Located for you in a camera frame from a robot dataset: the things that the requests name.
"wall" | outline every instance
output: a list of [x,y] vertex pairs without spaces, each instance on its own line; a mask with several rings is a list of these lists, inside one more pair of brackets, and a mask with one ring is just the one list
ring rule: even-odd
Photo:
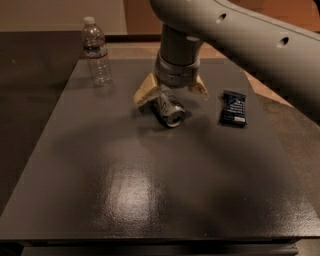
[[[294,25],[320,31],[313,0],[230,0]],[[80,30],[94,16],[107,35],[160,34],[149,0],[0,0],[0,31]]]
[[0,0],[0,31],[81,30],[85,16],[106,34],[127,34],[122,0]]

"plastic bottle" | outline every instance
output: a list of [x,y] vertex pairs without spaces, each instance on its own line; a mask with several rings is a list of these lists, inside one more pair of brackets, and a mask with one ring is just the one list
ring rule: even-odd
[[111,73],[103,31],[93,17],[85,17],[84,24],[81,37],[93,82],[97,86],[110,86]]

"table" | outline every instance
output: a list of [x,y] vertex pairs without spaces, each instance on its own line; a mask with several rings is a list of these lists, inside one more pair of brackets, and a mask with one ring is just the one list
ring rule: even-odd
[[[1,216],[0,240],[42,250],[223,240],[290,251],[286,243],[318,237],[318,218],[246,77],[228,60],[202,62],[210,101],[177,91],[189,112],[173,130],[132,103],[152,59],[112,61],[113,90],[94,88],[78,62]],[[226,86],[247,94],[243,130],[217,124]]]

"can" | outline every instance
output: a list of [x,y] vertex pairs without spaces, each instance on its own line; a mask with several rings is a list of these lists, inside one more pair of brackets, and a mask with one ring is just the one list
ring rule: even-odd
[[177,127],[185,118],[185,109],[168,87],[162,85],[161,89],[162,93],[153,100],[152,107],[163,123],[168,127]]

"gray robot arm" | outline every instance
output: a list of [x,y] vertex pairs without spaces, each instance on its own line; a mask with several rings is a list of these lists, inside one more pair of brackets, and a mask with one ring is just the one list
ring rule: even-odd
[[320,36],[226,0],[150,0],[163,21],[155,74],[169,87],[195,81],[205,41],[320,121]]

